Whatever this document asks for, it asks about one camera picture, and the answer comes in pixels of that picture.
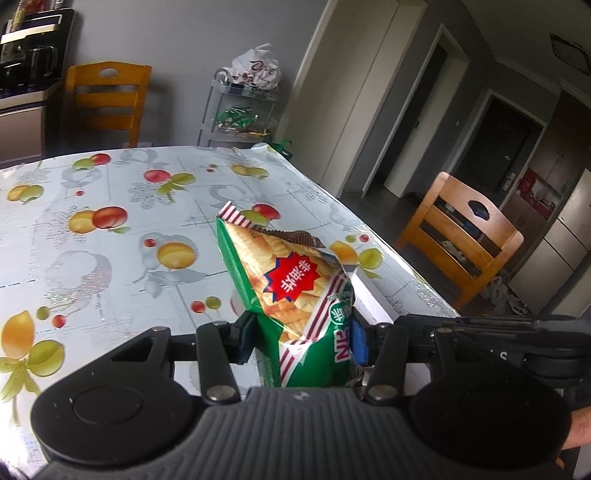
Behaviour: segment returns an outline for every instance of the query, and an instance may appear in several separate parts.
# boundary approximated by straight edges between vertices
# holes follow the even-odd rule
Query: tablecloth
[[[264,144],[113,150],[6,168],[0,460],[29,475],[44,465],[29,412],[60,378],[153,326],[181,334],[237,318],[243,307],[215,231],[229,200],[269,228],[318,236],[363,268],[398,313],[457,316],[358,217]],[[192,394],[196,372],[185,363],[175,373]],[[234,372],[242,393],[259,383],[254,360]]]

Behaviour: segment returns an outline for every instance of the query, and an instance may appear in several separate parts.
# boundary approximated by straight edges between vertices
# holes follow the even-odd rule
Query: ceiling
[[[552,52],[550,33],[591,52],[591,8],[583,0],[462,0],[493,55],[546,88],[566,81],[591,97],[591,76]]]

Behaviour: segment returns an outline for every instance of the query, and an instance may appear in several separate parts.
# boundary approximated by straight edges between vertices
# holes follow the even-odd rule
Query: chair backrest
[[[435,205],[441,199],[477,227],[480,241],[496,246],[491,254],[442,209]],[[447,238],[478,270],[470,274],[446,249],[421,228],[431,225]],[[482,193],[463,184],[449,173],[441,172],[425,195],[413,218],[395,244],[397,250],[411,243],[421,250],[462,291],[454,303],[460,308],[470,302],[490,282],[523,243],[523,235]]]
[[[135,148],[139,138],[144,101],[152,67],[118,61],[76,65],[68,69],[66,95],[76,109],[131,108],[130,115],[76,115],[76,122],[92,130],[128,130],[129,146]],[[105,87],[135,86],[134,92],[105,92]],[[101,87],[98,93],[76,93],[77,87]]]

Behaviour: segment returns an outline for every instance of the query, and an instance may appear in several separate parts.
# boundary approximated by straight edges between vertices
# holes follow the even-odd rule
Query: chips bag
[[[353,291],[336,257],[308,232],[265,229],[230,202],[217,215],[217,241],[242,302],[258,316],[263,383],[343,385]]]

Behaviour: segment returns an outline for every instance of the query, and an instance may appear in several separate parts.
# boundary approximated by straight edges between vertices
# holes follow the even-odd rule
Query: ceiling light
[[[591,57],[583,47],[553,33],[550,34],[550,40],[554,55],[568,66],[591,76]]]

